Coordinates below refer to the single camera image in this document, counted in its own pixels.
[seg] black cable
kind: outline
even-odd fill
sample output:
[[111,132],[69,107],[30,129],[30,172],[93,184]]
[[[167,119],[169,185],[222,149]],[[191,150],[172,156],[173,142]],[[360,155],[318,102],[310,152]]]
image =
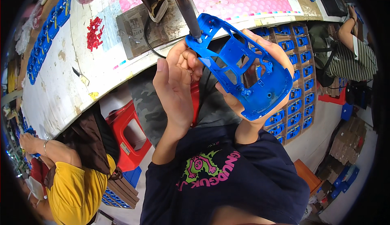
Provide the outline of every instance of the black cable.
[[145,38],[145,42],[147,44],[147,46],[149,47],[149,49],[154,52],[154,54],[156,54],[157,56],[159,57],[162,57],[162,58],[167,58],[167,57],[164,57],[163,55],[159,54],[158,52],[156,52],[152,47],[151,45],[149,44],[148,40],[147,40],[147,30],[149,29],[149,24],[150,24],[150,16],[147,17],[146,19],[146,22],[145,22],[145,25],[144,25],[144,38]]

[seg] stacked cardboard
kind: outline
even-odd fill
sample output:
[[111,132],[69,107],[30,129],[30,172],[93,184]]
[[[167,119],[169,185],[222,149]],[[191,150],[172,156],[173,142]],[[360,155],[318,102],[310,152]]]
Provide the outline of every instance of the stacked cardboard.
[[360,118],[351,117],[337,133],[330,154],[343,165],[355,164],[367,131],[364,124]]

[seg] hand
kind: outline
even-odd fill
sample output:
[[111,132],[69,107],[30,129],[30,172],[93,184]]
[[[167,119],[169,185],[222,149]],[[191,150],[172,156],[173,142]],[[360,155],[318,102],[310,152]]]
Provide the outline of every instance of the hand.
[[202,73],[202,63],[185,40],[169,51],[166,60],[157,60],[153,86],[168,117],[167,129],[178,140],[187,133],[193,119],[191,82],[198,81]]
[[44,140],[34,137],[30,133],[24,133],[20,135],[19,138],[20,147],[25,150],[27,153],[35,154],[37,153],[37,145],[44,143]]
[[[254,33],[252,33],[250,30],[244,29],[242,32],[252,40],[254,40],[257,44],[262,46],[273,58],[275,58],[278,63],[280,63],[284,68],[287,68],[291,74],[291,77],[293,77],[294,74],[294,67],[291,64],[289,58],[287,57],[286,53],[283,51],[283,49],[275,44],[271,43],[269,41],[264,40],[261,36],[258,36]],[[276,111],[280,110],[283,106],[287,104],[289,101],[289,94],[274,108],[272,109],[269,113],[266,115],[262,116],[261,118],[258,118],[254,121],[249,121],[246,117],[244,117],[241,112],[244,110],[244,106],[241,104],[241,102],[234,97],[232,94],[227,93],[223,87],[221,86],[221,83],[217,83],[215,85],[217,90],[222,93],[223,98],[225,99],[225,102],[227,105],[230,106],[230,108],[238,115],[240,116],[243,120],[248,121],[251,125],[259,127],[260,129],[262,125],[265,123],[265,121],[272,116]]]
[[354,19],[356,22],[358,20],[358,15],[355,12],[355,7],[348,5],[348,11],[349,11],[349,16]]

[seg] red plastic stool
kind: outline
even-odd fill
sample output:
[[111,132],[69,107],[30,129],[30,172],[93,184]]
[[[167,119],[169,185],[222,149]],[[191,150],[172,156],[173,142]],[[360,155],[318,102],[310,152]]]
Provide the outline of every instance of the red plastic stool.
[[191,84],[191,98],[192,105],[194,107],[194,117],[192,119],[192,127],[195,127],[198,124],[198,114],[199,114],[199,81],[195,81]]
[[124,130],[132,119],[136,121],[141,131],[144,132],[138,120],[137,113],[135,112],[133,100],[129,101],[129,103],[121,109],[110,112],[108,117],[106,117],[106,122],[110,125],[115,139],[119,144],[120,155],[117,166],[122,172],[136,169],[152,146],[150,141],[145,138],[145,143],[142,147],[137,149],[136,144],[141,144],[143,140],[129,143],[129,140],[126,139]]

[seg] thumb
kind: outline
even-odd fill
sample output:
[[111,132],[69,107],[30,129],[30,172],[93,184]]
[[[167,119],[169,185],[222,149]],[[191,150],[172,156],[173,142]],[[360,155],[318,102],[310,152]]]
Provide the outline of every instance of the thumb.
[[222,87],[220,82],[217,82],[215,84],[215,88],[221,92],[223,95],[223,98],[225,99],[225,102],[229,107],[237,114],[241,114],[241,112],[244,110],[244,106],[241,104],[241,102],[232,94],[227,93],[225,89]]
[[153,79],[153,86],[157,94],[163,94],[168,88],[169,68],[164,58],[157,60],[157,71]]

